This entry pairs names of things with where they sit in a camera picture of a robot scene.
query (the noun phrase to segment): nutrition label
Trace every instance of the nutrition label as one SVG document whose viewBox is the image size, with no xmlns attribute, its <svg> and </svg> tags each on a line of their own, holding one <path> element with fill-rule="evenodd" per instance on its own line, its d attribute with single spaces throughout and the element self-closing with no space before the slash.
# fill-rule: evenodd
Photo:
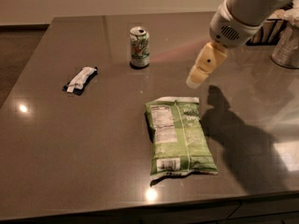
<svg viewBox="0 0 299 224">
<path fill-rule="evenodd" d="M 152 123 L 156 130 L 156 144 L 177 142 L 177 134 L 174 120 L 168 105 L 152 105 Z"/>
</svg>

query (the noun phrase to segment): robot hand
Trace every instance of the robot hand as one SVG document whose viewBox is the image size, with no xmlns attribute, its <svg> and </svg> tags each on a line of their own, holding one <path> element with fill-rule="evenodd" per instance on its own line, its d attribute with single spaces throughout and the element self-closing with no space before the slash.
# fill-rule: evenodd
<svg viewBox="0 0 299 224">
<path fill-rule="evenodd" d="M 213 42 L 204 46 L 188 78 L 197 88 L 227 57 L 227 49 L 243 46 L 277 9 L 292 0 L 224 0 L 210 23 Z"/>
</svg>

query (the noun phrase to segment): can label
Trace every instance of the can label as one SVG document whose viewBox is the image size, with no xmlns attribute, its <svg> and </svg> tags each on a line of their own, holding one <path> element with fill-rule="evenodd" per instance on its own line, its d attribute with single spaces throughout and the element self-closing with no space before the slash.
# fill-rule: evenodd
<svg viewBox="0 0 299 224">
<path fill-rule="evenodd" d="M 150 64 L 150 34 L 145 27 L 136 26 L 130 31 L 131 65 L 143 68 Z"/>
</svg>

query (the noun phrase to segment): plastic snack bag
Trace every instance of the plastic snack bag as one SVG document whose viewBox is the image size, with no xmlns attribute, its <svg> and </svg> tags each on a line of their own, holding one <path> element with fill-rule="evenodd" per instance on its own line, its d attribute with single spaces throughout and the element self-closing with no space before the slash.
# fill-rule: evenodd
<svg viewBox="0 0 299 224">
<path fill-rule="evenodd" d="M 198 107 L 194 97 L 163 97 L 146 103 L 153 180 L 192 172 L 218 173 L 199 123 Z"/>
</svg>

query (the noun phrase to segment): small packet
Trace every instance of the small packet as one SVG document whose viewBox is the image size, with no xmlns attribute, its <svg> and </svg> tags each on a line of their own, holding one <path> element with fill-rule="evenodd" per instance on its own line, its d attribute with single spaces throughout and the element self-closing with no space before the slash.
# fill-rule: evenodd
<svg viewBox="0 0 299 224">
<path fill-rule="evenodd" d="M 85 87 L 89 84 L 93 77 L 97 75 L 97 67 L 85 66 L 70 82 L 68 82 L 63 91 L 81 95 Z"/>
<path fill-rule="evenodd" d="M 152 180 L 193 172 L 218 173 L 199 122 L 198 107 L 199 99 L 194 97 L 163 97 L 146 103 L 153 143 Z"/>
</svg>

